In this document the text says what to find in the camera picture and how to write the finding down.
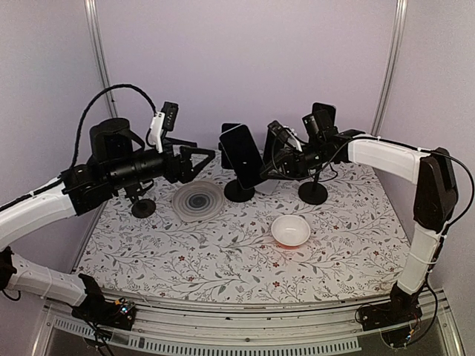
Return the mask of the tall black phone stand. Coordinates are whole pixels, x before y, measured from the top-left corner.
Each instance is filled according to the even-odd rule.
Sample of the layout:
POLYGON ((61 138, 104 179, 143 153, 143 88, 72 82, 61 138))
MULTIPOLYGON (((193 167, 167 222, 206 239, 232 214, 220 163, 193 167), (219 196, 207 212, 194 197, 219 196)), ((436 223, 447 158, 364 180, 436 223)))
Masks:
POLYGON ((298 189, 299 198, 309 205, 322 205, 327 201, 328 191, 318 181, 321 169, 322 165, 316 169, 313 181, 303 183, 298 189))

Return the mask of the blue-edged black phone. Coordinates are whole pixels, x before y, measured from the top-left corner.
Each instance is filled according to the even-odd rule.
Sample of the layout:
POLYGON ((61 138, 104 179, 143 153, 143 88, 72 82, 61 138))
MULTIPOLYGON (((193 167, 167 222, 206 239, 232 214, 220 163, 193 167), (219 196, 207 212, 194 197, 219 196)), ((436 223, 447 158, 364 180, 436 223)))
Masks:
POLYGON ((232 154, 237 147, 237 127, 239 126, 240 123, 223 123, 221 125, 220 148, 223 155, 221 165, 225 169, 234 168, 229 154, 232 154))

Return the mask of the purple-backed black phone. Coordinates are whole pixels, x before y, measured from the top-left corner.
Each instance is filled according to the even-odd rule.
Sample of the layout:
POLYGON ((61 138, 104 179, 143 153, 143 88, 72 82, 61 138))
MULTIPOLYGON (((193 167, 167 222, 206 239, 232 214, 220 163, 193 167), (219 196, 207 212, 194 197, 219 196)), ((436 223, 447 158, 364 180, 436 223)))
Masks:
POLYGON ((325 111, 329 115, 332 123, 335 123, 336 106, 330 104, 324 104, 320 102, 314 102, 312 104, 312 112, 325 111))

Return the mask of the black round-base phone stand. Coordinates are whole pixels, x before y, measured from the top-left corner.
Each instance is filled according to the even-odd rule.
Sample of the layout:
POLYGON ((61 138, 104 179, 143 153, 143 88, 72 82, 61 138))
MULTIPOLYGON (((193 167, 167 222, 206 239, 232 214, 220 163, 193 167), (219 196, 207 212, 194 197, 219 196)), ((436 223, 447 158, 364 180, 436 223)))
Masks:
MULTIPOLYGON (((222 145, 218 144, 218 149, 221 152, 221 168, 225 170, 233 170, 231 162, 227 157, 222 145)), ((231 202, 247 202, 255 195, 255 189, 243 189, 238 179, 233 179, 224 187, 224 195, 227 200, 231 202)))

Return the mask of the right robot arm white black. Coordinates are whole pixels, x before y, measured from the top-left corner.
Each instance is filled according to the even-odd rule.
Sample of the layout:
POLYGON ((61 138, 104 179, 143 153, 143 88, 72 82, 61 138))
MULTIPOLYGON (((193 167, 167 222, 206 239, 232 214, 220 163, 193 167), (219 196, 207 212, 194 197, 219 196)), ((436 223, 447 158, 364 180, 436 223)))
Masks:
POLYGON ((473 206, 474 194, 470 193, 465 207, 457 208, 459 187, 454 168, 459 166, 471 185, 474 176, 443 147, 423 148, 358 129, 341 131, 326 110, 314 111, 302 121, 307 140, 300 148, 291 144, 294 136, 289 128, 278 121, 268 125, 274 141, 270 162, 261 175, 301 181, 298 195, 313 205, 325 201, 318 177, 332 164, 364 165, 387 177, 382 185, 397 217, 412 224, 405 229, 412 234, 408 255, 383 312, 389 323, 400 323, 429 286, 429 275, 439 262, 449 231, 473 206))

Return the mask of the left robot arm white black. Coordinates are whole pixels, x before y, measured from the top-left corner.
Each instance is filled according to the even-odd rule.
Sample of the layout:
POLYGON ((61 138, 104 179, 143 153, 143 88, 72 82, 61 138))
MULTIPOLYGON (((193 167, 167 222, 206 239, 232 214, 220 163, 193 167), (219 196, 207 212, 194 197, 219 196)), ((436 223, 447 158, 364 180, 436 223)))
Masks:
POLYGON ((95 322, 110 316, 110 306, 94 278, 63 274, 22 259, 10 246, 46 225, 81 216, 115 197, 120 190, 132 203, 132 214, 146 218, 155 204, 144 198, 155 178, 191 182, 215 157, 193 142, 161 143, 161 119, 152 121, 154 146, 131 129, 125 118, 107 119, 90 129, 91 157, 73 165, 41 188, 1 207, 1 290, 26 291, 82 308, 95 322))

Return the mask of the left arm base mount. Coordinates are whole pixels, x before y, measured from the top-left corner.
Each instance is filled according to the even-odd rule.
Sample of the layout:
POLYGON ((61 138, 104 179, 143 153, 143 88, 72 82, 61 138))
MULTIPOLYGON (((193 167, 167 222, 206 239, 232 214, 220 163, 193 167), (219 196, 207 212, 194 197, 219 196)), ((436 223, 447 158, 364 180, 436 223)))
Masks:
POLYGON ((72 315, 98 326, 131 331, 136 318, 136 306, 131 300, 121 297, 107 301, 103 295, 89 294, 78 306, 72 306, 72 315))

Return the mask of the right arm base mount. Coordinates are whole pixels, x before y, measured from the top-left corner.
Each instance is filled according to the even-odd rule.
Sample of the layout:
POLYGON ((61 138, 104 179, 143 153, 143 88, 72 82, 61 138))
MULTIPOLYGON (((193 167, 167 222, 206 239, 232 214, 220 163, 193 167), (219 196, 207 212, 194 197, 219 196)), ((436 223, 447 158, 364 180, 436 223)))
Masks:
POLYGON ((363 303, 355 312, 355 321, 363 330, 382 330, 380 336, 391 349, 403 349, 416 339, 421 317, 418 300, 406 304, 399 297, 384 303, 363 303))

